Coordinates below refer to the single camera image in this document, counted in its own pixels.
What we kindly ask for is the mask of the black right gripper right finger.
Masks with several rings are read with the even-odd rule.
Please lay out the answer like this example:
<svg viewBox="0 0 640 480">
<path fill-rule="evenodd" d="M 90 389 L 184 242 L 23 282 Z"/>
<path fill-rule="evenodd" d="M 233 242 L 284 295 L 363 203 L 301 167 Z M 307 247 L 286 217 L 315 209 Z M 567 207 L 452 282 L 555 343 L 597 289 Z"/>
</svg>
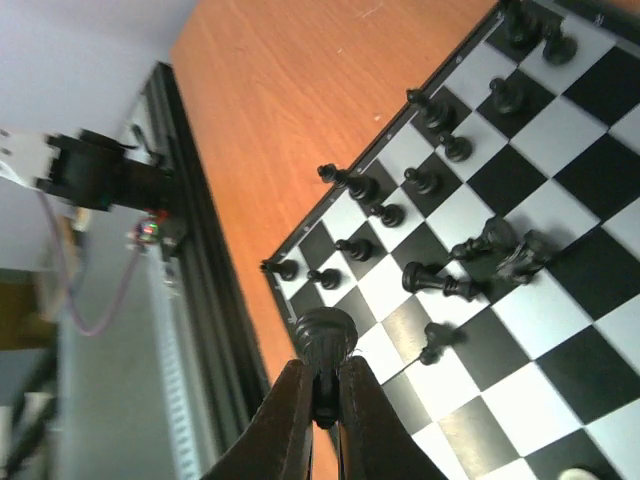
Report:
<svg viewBox="0 0 640 480">
<path fill-rule="evenodd" d="M 339 383 L 341 479 L 446 477 L 404 428 L 364 358 L 343 363 Z"/>
</svg>

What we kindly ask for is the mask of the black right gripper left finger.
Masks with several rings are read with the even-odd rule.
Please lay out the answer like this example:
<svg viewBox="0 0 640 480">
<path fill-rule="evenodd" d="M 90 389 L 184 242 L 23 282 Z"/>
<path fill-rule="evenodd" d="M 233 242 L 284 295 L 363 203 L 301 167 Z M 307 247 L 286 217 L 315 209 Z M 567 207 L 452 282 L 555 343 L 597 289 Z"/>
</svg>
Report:
<svg viewBox="0 0 640 480">
<path fill-rule="evenodd" d="M 289 361 L 246 431 L 205 480 L 308 479 L 312 459 L 313 372 Z"/>
</svg>

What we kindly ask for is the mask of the black pawn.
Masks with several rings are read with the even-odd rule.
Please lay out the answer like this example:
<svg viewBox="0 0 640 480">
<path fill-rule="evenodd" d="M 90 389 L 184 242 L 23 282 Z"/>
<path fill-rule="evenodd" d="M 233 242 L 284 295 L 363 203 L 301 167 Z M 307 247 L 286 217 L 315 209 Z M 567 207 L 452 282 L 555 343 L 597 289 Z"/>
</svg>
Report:
<svg viewBox="0 0 640 480">
<path fill-rule="evenodd" d="M 322 271 L 312 269 L 307 272 L 307 279 L 319 284 L 324 290 L 334 290 L 340 286 L 341 272 L 334 268 L 327 268 Z"/>
<path fill-rule="evenodd" d="M 398 204 L 373 204 L 369 207 L 372 216 L 378 218 L 382 225 L 387 228 L 400 226 L 405 219 L 405 211 Z"/>
<path fill-rule="evenodd" d="M 433 365 L 439 361 L 446 348 L 462 343 L 466 334 L 451 323 L 430 322 L 424 328 L 426 345 L 422 348 L 419 361 L 423 365 Z"/>
<path fill-rule="evenodd" d="M 404 171 L 406 182 L 420 195 L 433 195 L 440 188 L 440 177 L 432 171 L 407 168 Z"/>
<path fill-rule="evenodd" d="M 373 244 L 365 238 L 355 240 L 339 239 L 335 242 L 335 249 L 343 252 L 354 261 L 366 262 L 372 255 Z"/>
<path fill-rule="evenodd" d="M 467 160 L 473 151 L 471 141 L 463 136 L 454 136 L 449 132 L 441 132 L 438 135 L 440 144 L 444 147 L 444 153 L 452 162 Z"/>
<path fill-rule="evenodd" d="M 524 107 L 524 91 L 519 85 L 510 84 L 502 77 L 495 77 L 490 81 L 489 88 L 493 106 L 499 114 L 515 114 Z"/>
</svg>

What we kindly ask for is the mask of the black queen chess piece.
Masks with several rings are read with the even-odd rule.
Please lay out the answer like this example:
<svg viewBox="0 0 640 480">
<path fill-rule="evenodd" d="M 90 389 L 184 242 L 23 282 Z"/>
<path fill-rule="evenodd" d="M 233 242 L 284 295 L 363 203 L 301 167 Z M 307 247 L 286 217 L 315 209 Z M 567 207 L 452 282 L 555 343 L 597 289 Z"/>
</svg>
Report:
<svg viewBox="0 0 640 480">
<path fill-rule="evenodd" d="M 481 288 L 471 280 L 456 279 L 451 275 L 433 274 L 427 265 L 409 262 L 402 271 L 402 287 L 409 293 L 423 290 L 439 290 L 444 297 L 457 296 L 470 302 L 478 297 Z"/>
</svg>

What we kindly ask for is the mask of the black corner rook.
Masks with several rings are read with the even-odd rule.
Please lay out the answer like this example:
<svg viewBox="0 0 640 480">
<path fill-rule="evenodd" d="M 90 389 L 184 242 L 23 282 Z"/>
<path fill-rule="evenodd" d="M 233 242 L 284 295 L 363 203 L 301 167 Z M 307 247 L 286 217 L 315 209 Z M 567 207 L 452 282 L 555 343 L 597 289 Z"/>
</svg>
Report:
<svg viewBox="0 0 640 480">
<path fill-rule="evenodd" d="M 296 260 L 284 259 L 281 262 L 263 260 L 260 270 L 264 273 L 279 275 L 283 281 L 292 281 L 298 275 L 299 265 Z"/>
</svg>

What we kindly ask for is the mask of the black and white chessboard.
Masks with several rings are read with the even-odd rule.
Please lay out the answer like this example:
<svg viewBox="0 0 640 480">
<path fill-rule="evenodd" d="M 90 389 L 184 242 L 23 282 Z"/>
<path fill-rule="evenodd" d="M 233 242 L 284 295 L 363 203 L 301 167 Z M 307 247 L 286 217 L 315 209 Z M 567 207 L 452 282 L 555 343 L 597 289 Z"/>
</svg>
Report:
<svg viewBox="0 0 640 480">
<path fill-rule="evenodd" d="M 503 1 L 262 263 L 448 479 L 639 475 L 639 19 Z"/>
</svg>

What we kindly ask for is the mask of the black king chess piece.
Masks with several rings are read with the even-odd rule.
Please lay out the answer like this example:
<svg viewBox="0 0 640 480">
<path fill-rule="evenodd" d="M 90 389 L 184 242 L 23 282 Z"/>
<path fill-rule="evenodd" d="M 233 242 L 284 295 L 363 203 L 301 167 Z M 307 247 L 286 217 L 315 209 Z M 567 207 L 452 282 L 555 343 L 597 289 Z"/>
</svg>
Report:
<svg viewBox="0 0 640 480">
<path fill-rule="evenodd" d="M 378 193 L 379 184 L 376 179 L 352 174 L 348 170 L 337 168 L 335 164 L 320 165 L 317 173 L 324 183 L 331 183 L 336 188 L 346 188 L 356 201 L 370 203 Z"/>
</svg>

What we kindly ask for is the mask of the black pawn chess piece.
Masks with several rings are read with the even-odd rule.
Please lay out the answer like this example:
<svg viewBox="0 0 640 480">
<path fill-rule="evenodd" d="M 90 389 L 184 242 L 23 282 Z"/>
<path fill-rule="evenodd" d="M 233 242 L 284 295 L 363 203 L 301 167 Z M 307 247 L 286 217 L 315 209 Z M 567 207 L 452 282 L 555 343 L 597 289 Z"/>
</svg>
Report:
<svg viewBox="0 0 640 480">
<path fill-rule="evenodd" d="M 569 63 L 576 55 L 578 45 L 573 36 L 566 35 L 557 21 L 547 23 L 543 28 L 545 41 L 543 59 L 550 65 L 560 66 Z"/>
</svg>

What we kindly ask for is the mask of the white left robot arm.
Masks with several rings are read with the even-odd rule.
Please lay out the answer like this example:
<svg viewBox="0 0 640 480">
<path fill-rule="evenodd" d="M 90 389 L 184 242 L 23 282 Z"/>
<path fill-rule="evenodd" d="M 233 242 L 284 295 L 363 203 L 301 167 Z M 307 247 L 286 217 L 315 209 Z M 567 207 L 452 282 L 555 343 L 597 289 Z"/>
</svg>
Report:
<svg viewBox="0 0 640 480">
<path fill-rule="evenodd" d="M 175 182 L 141 128 L 132 131 L 127 144 L 84 129 L 75 136 L 3 130 L 1 177 L 91 210 L 166 210 Z"/>
</svg>

